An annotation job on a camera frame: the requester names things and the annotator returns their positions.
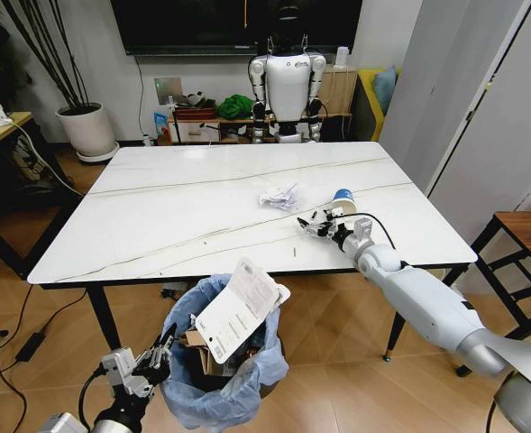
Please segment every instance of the potted plant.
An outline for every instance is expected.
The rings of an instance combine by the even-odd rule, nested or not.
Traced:
[[[85,82],[69,46],[59,0],[43,2],[44,8],[39,7],[37,0],[19,0],[19,12],[11,0],[2,1],[17,30],[67,102],[55,115],[77,151],[78,158],[84,162],[113,158],[119,144],[114,140],[113,129],[103,105],[89,100]],[[45,14],[53,21],[59,34],[57,38],[53,38]]]

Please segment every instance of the paper cup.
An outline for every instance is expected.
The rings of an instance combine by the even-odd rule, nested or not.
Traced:
[[[334,199],[331,202],[331,208],[335,209],[336,207],[343,209],[345,215],[357,212],[353,193],[349,189],[342,188],[335,193]]]

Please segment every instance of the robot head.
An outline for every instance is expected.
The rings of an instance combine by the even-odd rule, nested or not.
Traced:
[[[278,53],[300,51],[303,35],[307,33],[310,0],[272,0],[271,34]]]

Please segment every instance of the television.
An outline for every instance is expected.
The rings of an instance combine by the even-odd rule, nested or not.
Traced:
[[[127,55],[254,55],[267,49],[279,0],[111,0]],[[352,49],[362,0],[296,0],[308,46]]]

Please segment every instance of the marble table top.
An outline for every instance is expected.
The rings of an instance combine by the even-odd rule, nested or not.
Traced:
[[[259,206],[265,189],[294,183],[293,210]],[[335,243],[297,222],[341,188],[406,262],[477,259],[377,143],[133,147],[110,161],[28,281],[167,280],[232,272],[242,256],[267,272],[351,270]],[[373,239],[387,242],[375,224]]]

